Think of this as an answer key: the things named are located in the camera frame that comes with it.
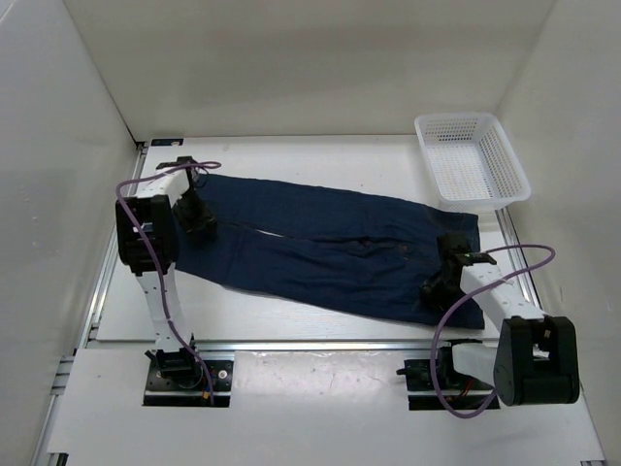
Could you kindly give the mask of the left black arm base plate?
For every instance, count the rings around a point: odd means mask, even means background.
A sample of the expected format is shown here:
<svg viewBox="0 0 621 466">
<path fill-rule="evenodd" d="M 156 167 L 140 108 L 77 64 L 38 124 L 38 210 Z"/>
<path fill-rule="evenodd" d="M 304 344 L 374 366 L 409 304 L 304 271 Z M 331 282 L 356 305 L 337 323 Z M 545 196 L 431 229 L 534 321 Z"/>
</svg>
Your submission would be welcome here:
<svg viewBox="0 0 621 466">
<path fill-rule="evenodd" d="M 146 352 L 149 366 L 143 395 L 146 407 L 228 408 L 234 378 L 234 360 L 197 362 L 185 350 L 172 354 Z"/>
</svg>

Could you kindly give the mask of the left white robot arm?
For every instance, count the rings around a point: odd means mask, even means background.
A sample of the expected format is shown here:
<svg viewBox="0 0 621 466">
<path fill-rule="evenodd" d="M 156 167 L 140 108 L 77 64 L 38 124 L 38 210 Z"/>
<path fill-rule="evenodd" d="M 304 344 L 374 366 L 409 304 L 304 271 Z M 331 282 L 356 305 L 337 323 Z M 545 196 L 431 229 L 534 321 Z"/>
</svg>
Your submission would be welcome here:
<svg viewBox="0 0 621 466">
<path fill-rule="evenodd" d="M 151 176 L 120 182 L 114 206 L 118 255 L 142 289 L 155 333 L 147 357 L 162 378 L 185 389 L 200 387 L 208 400 L 212 374 L 183 315 L 176 264 L 180 232 L 199 245 L 215 239 L 217 222 L 198 189 L 200 179 L 220 167 L 191 156 L 161 163 Z"/>
</svg>

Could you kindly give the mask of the dark blue denim trousers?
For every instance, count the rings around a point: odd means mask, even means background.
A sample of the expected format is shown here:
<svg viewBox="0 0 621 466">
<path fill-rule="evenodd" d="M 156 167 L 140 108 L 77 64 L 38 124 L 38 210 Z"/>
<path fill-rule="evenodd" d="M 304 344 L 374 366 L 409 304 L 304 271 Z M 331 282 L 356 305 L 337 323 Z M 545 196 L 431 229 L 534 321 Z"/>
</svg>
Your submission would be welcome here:
<svg viewBox="0 0 621 466">
<path fill-rule="evenodd" d="M 398 198 L 216 174 L 198 194 L 217 235 L 181 240 L 178 271 L 355 316 L 436 325 L 420 288 L 441 267 L 438 237 L 480 247 L 476 215 Z"/>
</svg>

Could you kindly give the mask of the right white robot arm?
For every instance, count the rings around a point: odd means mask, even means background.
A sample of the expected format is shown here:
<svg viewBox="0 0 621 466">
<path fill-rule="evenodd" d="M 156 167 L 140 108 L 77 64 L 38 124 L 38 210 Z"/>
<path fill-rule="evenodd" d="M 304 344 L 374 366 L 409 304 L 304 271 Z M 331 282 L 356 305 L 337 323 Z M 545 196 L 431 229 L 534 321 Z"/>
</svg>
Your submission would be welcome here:
<svg viewBox="0 0 621 466">
<path fill-rule="evenodd" d="M 437 239 L 441 267 L 421 286 L 422 301 L 442 317 L 431 344 L 430 378 L 441 405 L 456 411 L 441 384 L 456 388 L 469 377 L 492 390 L 471 415 L 481 414 L 494 399 L 507 406 L 573 404 L 580 394 L 576 331 L 565 316 L 551 316 L 528 302 L 503 275 L 490 251 L 475 252 L 467 239 L 448 233 Z M 474 301 L 499 332 L 489 348 L 459 341 L 439 360 L 441 332 L 467 302 Z"/>
</svg>

